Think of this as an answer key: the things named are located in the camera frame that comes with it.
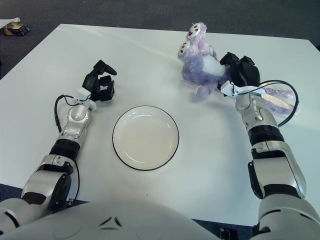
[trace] small box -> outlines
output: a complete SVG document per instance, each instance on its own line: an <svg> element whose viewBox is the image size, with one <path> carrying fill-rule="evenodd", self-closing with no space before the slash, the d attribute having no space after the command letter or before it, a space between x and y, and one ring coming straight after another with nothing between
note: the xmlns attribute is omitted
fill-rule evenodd
<svg viewBox="0 0 320 240"><path fill-rule="evenodd" d="M24 36L30 32L28 24L14 21L5 25L2 29L4 34L9 36Z"/></svg>

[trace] black cable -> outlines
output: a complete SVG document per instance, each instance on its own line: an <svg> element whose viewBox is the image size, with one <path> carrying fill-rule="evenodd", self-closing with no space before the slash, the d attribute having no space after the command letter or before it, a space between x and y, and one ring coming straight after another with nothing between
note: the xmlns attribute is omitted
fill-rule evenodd
<svg viewBox="0 0 320 240"><path fill-rule="evenodd" d="M60 121L59 121L59 116L58 116L58 111L57 111L57 107L58 107L58 102L60 99L63 99L65 100L66 104L68 104L69 106L77 106L79 105L79 103L77 104L70 104L68 103L67 101L67 98L74 98L73 96L70 96L70 95L60 95L57 97L57 99L55 100L55 103L54 103L54 119L55 119L55 125L58 127L58 130L59 130L59 133L61 133L61 125L60 125Z"/></svg>
<svg viewBox="0 0 320 240"><path fill-rule="evenodd" d="M78 168L78 164L77 164L76 161L74 161L74 164L75 164L76 172L77 172L77 174L78 174L78 187L77 187L76 194L75 194L75 197L74 197L73 202L72 202L72 206L74 206L75 203L76 203L76 200L77 200L77 197L78 197L78 193L79 193L79 188L80 188L79 168Z"/></svg>
<svg viewBox="0 0 320 240"><path fill-rule="evenodd" d="M259 84L260 87L254 89L254 90L247 91L247 92L239 93L238 95L243 95L243 94L251 93L251 92L254 92L254 91L258 90L258 89L262 89L262 88L265 88L266 86L273 85L273 84L284 84L284 85L287 85L287 86L289 86L289 87L292 89L292 91L293 91L293 93L294 93L294 95L295 95L295 103L294 103L292 112L289 114L289 116L286 117L285 120L283 120L282 122L280 122L280 123L278 124L278 126L281 127L281 126L285 125L287 122L289 122L289 121L292 119L292 117L295 115L295 113L296 113L296 111L297 111L298 104L299 104L298 93L297 93L297 91L295 90L295 88L294 88L290 83L288 83L288 82L286 82L286 81L282 81L282 80L268 80L268 81L261 82L261 83Z"/></svg>

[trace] plate rim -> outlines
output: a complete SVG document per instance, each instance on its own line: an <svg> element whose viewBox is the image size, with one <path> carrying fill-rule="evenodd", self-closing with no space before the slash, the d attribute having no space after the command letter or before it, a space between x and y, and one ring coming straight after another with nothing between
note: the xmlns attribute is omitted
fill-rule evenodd
<svg viewBox="0 0 320 240"><path fill-rule="evenodd" d="M115 128L116 128L116 125L117 123L119 122L119 120L122 118L123 115L125 115L127 112L131 111L132 109L136 109L136 108L140 108L140 107L152 107L152 108L156 108L156 109L160 109L161 111L165 112L166 114L168 114L168 116L172 119L172 121L174 122L174 125L176 127L176 131L178 133L178 141L177 141L177 144L176 144L176 148L172 154L172 156L168 159L168 161L166 161L164 164L158 166L158 167L155 167L155 168L151 168L151 169L139 169L139 168L136 168L136 167L133 167L133 166L130 166L129 164L125 163L121 157L118 155L117 153L117 150L116 150L116 147L115 147L115 143L114 143L114 134L115 134ZM112 146L113 146L113 150L115 152L115 154L117 155L117 157L121 160L121 162L123 162L125 165L127 165L129 168L131 169L134 169L134 170L137 170L137 171L143 171L143 172L148 172L148 171L153 171L153 170L157 170L161 167L163 167L164 165L166 165L173 157L174 155L176 154L177 152L177 149L178 149L178 146L179 146L179 142L180 142L180 133L179 133L179 129L178 129L178 125L176 123L176 121L174 120L174 118L165 110L163 110L162 108L160 107L157 107L157 106L151 106L151 105L139 105L139 106L135 106L135 107L132 107L130 109L128 109L127 111L125 111L119 118L118 120L115 122L114 126L113 126L113 130L112 130Z"/></svg>

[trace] stuffed toy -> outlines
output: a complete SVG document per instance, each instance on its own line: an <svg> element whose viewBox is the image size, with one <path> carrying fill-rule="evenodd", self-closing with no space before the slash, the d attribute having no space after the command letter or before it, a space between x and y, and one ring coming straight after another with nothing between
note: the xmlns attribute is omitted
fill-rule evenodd
<svg viewBox="0 0 320 240"><path fill-rule="evenodd" d="M183 62L182 78L195 87L194 97L203 100L218 86L231 80L230 66L221 65L215 49L206 41L207 26L198 22L192 24L185 42L178 50L178 59ZM293 105L285 102L293 100L290 90L271 86L264 87L266 106L279 117L287 116L293 110Z"/></svg>

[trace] gray carpet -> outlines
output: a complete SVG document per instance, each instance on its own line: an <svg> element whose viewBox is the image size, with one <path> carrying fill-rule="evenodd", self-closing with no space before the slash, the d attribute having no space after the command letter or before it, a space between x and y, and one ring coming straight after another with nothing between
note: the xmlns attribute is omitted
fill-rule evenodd
<svg viewBox="0 0 320 240"><path fill-rule="evenodd" d="M0 18L20 17L26 36L0 34L0 79L59 24L309 39L320 44L319 0L1 0Z"/></svg>

